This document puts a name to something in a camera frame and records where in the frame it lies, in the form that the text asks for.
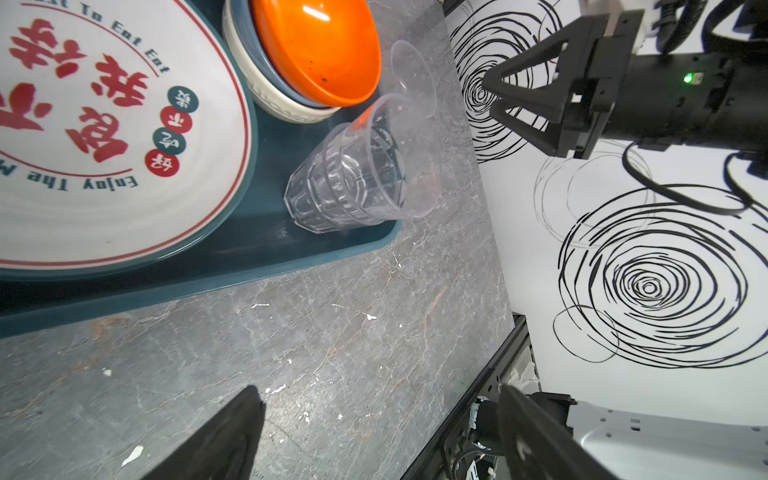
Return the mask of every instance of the cable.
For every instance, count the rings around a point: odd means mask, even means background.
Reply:
[[[701,27],[701,44],[704,48],[704,53],[710,53],[712,51],[720,52],[753,52],[753,51],[768,51],[768,41],[763,39],[742,41],[735,38],[723,37],[714,32],[715,28],[726,18],[728,15],[734,13],[737,8],[743,5],[744,0],[723,0],[717,7],[713,8],[707,19],[704,20],[704,24]]]
[[[464,452],[461,455],[457,454],[455,457],[452,458],[451,471],[450,471],[451,480],[458,480],[456,477],[456,469],[460,465],[461,460],[463,460],[464,458],[467,458],[470,455],[489,455],[491,457],[503,457],[504,452],[499,452],[491,449],[488,449],[488,450],[473,449],[473,450],[468,450],[467,452]]]
[[[694,31],[707,6],[707,0],[662,0],[657,5],[661,8],[661,13],[656,24],[659,27],[656,49],[662,55],[667,55],[681,46]],[[683,5],[685,8],[678,20],[677,9]]]
[[[744,190],[742,187],[739,186],[739,184],[736,183],[736,181],[731,177],[730,171],[728,170],[728,166],[730,165],[730,161],[734,159],[735,157],[740,157],[742,155],[742,152],[736,153],[736,154],[730,154],[726,157],[725,163],[723,164],[723,180],[725,180],[725,184],[730,188],[731,193],[736,196],[736,198],[739,199],[739,201],[743,204],[743,207],[741,208],[722,208],[722,207],[714,207],[712,205],[707,205],[704,202],[700,202],[698,200],[695,200],[691,197],[688,197],[687,195],[680,194],[676,192],[675,190],[672,190],[670,187],[684,187],[683,184],[671,184],[671,185],[659,185],[650,178],[643,175],[639,170],[637,170],[635,167],[632,166],[629,162],[629,149],[637,145],[639,142],[632,142],[631,144],[627,145],[627,148],[624,149],[624,153],[621,155],[621,163],[624,165],[624,169],[627,171],[628,174],[630,174],[635,180],[643,184],[646,188],[652,190],[653,192],[666,197],[672,201],[678,202],[681,205],[684,205],[686,207],[693,208],[695,210],[701,210],[703,212],[707,212],[709,214],[715,214],[715,215],[738,215],[745,211],[747,211],[752,205],[755,203],[755,200]]]

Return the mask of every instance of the white paint speck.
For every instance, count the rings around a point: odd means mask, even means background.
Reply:
[[[338,306],[339,308],[343,308],[343,309],[347,309],[347,310],[353,310],[353,309],[349,308],[348,306],[339,305],[338,303],[331,303],[331,305]],[[368,320],[375,320],[376,319],[376,317],[374,315],[371,315],[370,313],[361,312],[360,310],[355,310],[355,311],[357,313],[359,313],[360,315],[365,315],[368,318]]]
[[[123,460],[123,464],[120,465],[120,468],[123,468],[124,466],[128,465],[132,461],[134,461],[136,458],[139,458],[141,456],[141,453],[144,451],[144,447],[142,445],[137,445],[133,452]]]

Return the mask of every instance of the white bowl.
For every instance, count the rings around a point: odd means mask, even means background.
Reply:
[[[230,0],[224,4],[223,13],[224,40],[232,52],[237,65],[243,72],[248,83],[248,88],[253,92],[256,103],[273,117],[294,124],[314,124],[323,121],[339,111],[339,108],[310,108],[288,98],[277,89],[264,76],[259,68],[253,64],[248,52],[237,35],[235,24],[232,21]]]

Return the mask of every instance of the stacked bowls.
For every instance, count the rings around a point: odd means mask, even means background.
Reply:
[[[284,121],[322,121],[379,83],[365,0],[227,0],[223,33],[256,103]]]

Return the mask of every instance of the white paper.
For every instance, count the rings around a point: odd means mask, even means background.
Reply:
[[[624,171],[623,144],[600,141],[588,161],[547,157],[489,118],[493,98],[479,78],[535,42],[537,20],[558,24],[541,17],[543,3],[468,0],[447,19],[511,307],[527,317],[543,390],[651,415],[768,425],[768,210],[722,217],[664,206]],[[566,25],[578,4],[560,0],[554,11]],[[700,51],[698,38],[680,51]],[[653,40],[642,51],[653,53]],[[548,81],[538,72],[516,81]],[[670,147],[634,150],[631,160],[660,183],[694,184],[683,193],[725,204],[728,153]],[[746,162],[732,171],[768,205],[768,184],[747,175]]]

